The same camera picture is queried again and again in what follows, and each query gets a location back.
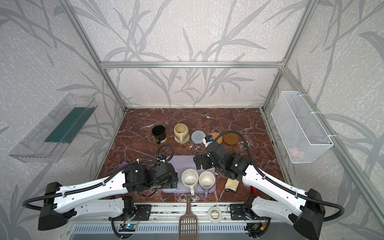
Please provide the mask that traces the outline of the dark brown coaster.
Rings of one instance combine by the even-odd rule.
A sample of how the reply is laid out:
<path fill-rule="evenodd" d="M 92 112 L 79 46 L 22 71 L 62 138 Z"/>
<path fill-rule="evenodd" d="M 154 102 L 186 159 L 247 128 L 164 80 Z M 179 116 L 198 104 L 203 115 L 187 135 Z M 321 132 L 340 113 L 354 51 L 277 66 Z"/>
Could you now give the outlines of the dark brown coaster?
<path fill-rule="evenodd" d="M 226 133 L 223 136 L 223 141 L 230 146 L 235 146 L 239 142 L 239 136 L 236 133 Z"/>

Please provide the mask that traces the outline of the tan wicker coaster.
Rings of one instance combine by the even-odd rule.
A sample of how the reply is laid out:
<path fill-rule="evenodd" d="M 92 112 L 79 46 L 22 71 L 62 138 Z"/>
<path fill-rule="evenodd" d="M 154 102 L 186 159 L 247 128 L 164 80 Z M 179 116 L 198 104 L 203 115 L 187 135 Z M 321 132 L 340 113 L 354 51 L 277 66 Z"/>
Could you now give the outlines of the tan wicker coaster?
<path fill-rule="evenodd" d="M 217 133 L 217 132 L 213 132 L 213 133 L 211 133 L 211 136 L 212 136 L 213 140 L 218 139 L 217 142 L 218 142 L 219 144 L 221 144 L 221 143 L 223 142 L 223 137 L 219 137 L 219 136 L 220 136 L 219 133 Z"/>

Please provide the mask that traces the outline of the grey round coaster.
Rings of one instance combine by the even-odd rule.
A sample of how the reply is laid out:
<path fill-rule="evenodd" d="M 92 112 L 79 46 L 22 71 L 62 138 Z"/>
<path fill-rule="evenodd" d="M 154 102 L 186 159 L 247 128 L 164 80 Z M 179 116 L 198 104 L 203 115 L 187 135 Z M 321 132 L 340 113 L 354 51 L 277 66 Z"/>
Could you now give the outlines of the grey round coaster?
<path fill-rule="evenodd" d="M 202 144 L 204 142 L 205 137 L 206 134 L 203 131 L 194 131 L 191 134 L 191 140 L 194 144 Z"/>

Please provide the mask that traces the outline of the amber brown coaster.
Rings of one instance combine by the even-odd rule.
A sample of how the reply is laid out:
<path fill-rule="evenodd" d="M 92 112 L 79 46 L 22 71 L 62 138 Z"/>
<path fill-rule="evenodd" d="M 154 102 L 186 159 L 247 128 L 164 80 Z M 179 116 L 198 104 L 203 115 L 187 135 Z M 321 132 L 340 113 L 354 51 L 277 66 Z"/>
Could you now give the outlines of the amber brown coaster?
<path fill-rule="evenodd" d="M 166 145 L 168 144 L 170 141 L 170 138 L 169 136 L 167 136 L 164 140 L 160 141 L 160 143 L 158 143 L 158 140 L 156 138 L 153 138 L 153 143 L 156 145 L 156 146 L 162 146 L 162 145 Z"/>

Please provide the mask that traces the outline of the black mug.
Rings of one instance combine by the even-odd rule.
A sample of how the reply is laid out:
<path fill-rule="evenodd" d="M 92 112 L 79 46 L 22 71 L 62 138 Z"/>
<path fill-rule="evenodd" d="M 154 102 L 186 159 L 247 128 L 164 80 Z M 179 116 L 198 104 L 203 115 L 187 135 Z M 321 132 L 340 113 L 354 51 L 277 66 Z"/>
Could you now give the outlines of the black mug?
<path fill-rule="evenodd" d="M 158 143 L 160 143 L 160 141 L 164 140 L 167 137 L 166 127 L 163 125 L 154 126 L 152 128 L 152 134 L 154 138 L 158 140 Z"/>

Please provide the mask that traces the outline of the beige mug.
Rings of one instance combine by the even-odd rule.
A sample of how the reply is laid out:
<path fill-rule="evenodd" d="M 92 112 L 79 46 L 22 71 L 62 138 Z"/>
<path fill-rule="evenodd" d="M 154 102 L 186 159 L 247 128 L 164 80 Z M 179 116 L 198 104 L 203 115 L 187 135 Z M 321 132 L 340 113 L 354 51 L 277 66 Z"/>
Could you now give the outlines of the beige mug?
<path fill-rule="evenodd" d="M 179 144 L 185 144 L 190 139 L 189 128 L 185 124 L 177 124 L 174 127 L 174 139 Z"/>

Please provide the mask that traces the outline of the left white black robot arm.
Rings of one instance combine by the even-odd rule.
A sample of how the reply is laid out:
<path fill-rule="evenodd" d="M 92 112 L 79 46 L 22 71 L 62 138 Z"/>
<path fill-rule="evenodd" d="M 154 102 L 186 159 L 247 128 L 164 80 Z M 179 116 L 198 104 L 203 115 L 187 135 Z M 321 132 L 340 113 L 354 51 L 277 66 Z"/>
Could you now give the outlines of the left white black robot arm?
<path fill-rule="evenodd" d="M 126 220 L 136 213 L 133 199 L 126 194 L 175 189 L 178 180 L 178 173 L 170 163 L 160 161 L 147 168 L 136 162 L 118 168 L 106 178 L 80 185 L 50 183 L 44 196 L 27 199 L 22 206 L 40 212 L 40 231 L 56 229 L 85 217 Z"/>

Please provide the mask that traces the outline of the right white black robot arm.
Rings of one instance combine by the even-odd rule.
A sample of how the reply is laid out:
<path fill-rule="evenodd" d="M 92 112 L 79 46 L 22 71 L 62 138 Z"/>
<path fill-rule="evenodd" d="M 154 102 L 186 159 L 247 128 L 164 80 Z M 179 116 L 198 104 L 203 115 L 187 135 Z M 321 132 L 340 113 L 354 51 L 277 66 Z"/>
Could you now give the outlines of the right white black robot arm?
<path fill-rule="evenodd" d="M 206 146 L 204 155 L 193 158 L 198 170 L 215 168 L 231 180 L 254 187 L 272 200 L 251 199 L 250 210 L 258 217 L 285 222 L 303 237 L 318 240 L 324 222 L 341 217 L 343 206 L 325 202 L 314 189 L 304 191 L 286 184 L 255 166 L 252 160 L 231 155 L 216 141 Z"/>

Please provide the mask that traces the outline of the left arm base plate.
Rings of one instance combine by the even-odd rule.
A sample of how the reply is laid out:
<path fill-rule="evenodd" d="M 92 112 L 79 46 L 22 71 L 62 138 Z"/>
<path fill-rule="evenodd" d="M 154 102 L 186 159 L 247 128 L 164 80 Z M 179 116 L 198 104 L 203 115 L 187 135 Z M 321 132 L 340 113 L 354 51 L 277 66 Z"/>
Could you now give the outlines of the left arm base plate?
<path fill-rule="evenodd" d="M 136 212 L 129 216 L 128 221 L 148 221 L 151 215 L 152 205 L 135 205 Z"/>

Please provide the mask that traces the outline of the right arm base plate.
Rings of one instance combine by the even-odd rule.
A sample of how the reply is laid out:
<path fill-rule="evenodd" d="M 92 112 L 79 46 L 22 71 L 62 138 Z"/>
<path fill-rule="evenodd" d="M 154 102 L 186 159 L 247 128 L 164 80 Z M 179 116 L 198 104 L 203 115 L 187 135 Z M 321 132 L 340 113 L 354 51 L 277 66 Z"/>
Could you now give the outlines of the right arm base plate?
<path fill-rule="evenodd" d="M 231 220 L 233 221 L 249 220 L 244 211 L 243 204 L 230 204 L 228 212 L 230 213 Z"/>

